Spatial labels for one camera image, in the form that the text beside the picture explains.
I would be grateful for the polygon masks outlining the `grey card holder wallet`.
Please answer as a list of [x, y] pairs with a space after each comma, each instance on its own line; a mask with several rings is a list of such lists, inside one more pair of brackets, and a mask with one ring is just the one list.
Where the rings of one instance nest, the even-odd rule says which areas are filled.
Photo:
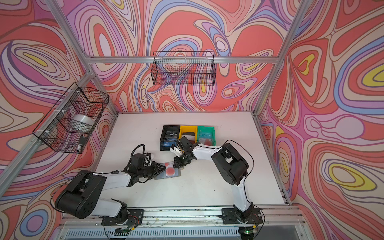
[[174, 168], [173, 162], [161, 163], [166, 169], [155, 177], [155, 180], [176, 178], [181, 176], [181, 170]]

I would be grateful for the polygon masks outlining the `blue credit card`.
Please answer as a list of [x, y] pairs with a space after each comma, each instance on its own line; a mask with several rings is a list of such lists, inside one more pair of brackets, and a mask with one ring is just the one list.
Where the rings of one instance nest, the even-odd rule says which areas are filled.
[[169, 151], [171, 146], [174, 145], [174, 141], [163, 141], [161, 143], [161, 151]]

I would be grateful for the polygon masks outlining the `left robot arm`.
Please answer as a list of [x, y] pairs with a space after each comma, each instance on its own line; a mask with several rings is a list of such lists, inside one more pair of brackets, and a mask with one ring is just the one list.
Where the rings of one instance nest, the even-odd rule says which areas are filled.
[[166, 167], [153, 161], [152, 154], [147, 153], [145, 145], [141, 144], [131, 152], [123, 170], [109, 173], [80, 171], [59, 194], [54, 208], [78, 219], [96, 216], [123, 225], [131, 215], [128, 205], [116, 199], [104, 199], [102, 192], [143, 184], [165, 171]]

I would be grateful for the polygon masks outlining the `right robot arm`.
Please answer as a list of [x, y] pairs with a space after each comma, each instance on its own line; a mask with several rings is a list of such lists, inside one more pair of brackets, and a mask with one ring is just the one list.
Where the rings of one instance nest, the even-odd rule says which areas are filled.
[[254, 210], [245, 188], [245, 180], [249, 175], [249, 164], [233, 145], [225, 143], [218, 147], [199, 143], [192, 144], [186, 137], [183, 137], [171, 146], [170, 151], [176, 155], [174, 167], [178, 169], [190, 164], [193, 160], [212, 161], [222, 178], [231, 185], [236, 221], [246, 222]]

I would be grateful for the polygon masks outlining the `pink round-print card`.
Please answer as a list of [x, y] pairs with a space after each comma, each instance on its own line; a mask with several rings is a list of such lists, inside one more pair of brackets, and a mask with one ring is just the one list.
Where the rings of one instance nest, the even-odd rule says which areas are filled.
[[173, 167], [173, 162], [168, 162], [168, 163], [165, 163], [165, 167], [166, 167], [166, 177], [173, 177], [176, 175], [176, 170], [175, 168]]

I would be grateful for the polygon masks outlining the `black plastic bin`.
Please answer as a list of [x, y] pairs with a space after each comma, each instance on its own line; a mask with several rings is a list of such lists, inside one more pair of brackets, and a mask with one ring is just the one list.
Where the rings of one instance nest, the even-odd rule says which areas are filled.
[[161, 143], [163, 141], [174, 141], [176, 145], [179, 139], [180, 125], [163, 125], [162, 133], [160, 137], [160, 151]]

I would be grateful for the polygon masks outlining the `yellow plastic bin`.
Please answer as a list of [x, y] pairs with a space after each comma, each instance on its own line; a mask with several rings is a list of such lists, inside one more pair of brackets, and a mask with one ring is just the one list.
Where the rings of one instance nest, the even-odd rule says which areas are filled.
[[198, 127], [197, 126], [180, 126], [180, 132], [179, 132], [179, 140], [182, 137], [186, 137], [187, 140], [191, 143], [197, 142], [197, 132]]

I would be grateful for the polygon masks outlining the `green plastic bin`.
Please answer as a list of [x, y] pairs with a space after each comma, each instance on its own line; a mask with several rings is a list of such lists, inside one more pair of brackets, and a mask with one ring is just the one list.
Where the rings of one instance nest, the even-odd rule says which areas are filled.
[[213, 126], [198, 126], [197, 141], [207, 146], [216, 145], [216, 131]]

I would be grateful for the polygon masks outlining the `white tape roll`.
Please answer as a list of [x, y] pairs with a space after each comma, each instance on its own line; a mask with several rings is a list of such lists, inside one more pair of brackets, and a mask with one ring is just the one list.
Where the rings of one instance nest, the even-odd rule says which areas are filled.
[[85, 115], [74, 115], [71, 120], [71, 127], [76, 132], [88, 133], [94, 126], [94, 120]]

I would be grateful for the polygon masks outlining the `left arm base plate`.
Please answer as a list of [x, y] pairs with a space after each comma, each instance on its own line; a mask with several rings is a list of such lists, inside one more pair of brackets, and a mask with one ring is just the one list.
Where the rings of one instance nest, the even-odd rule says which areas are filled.
[[103, 217], [102, 226], [137, 227], [143, 222], [144, 209], [122, 210], [116, 217]]

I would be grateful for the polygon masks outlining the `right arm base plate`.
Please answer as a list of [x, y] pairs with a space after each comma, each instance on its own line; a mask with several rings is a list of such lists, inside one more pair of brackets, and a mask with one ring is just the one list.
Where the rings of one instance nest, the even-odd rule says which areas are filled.
[[218, 217], [223, 220], [223, 224], [225, 225], [254, 224], [258, 226], [264, 222], [261, 211], [252, 206], [244, 212], [235, 207], [223, 208], [222, 214]]

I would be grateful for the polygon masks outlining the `aluminium front rail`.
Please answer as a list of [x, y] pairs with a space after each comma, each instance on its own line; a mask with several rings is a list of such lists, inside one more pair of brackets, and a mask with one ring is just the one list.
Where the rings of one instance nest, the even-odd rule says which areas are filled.
[[54, 240], [312, 240], [302, 211], [260, 206], [245, 223], [232, 223], [223, 206], [143, 208], [127, 226], [103, 226], [101, 218], [66, 217]]

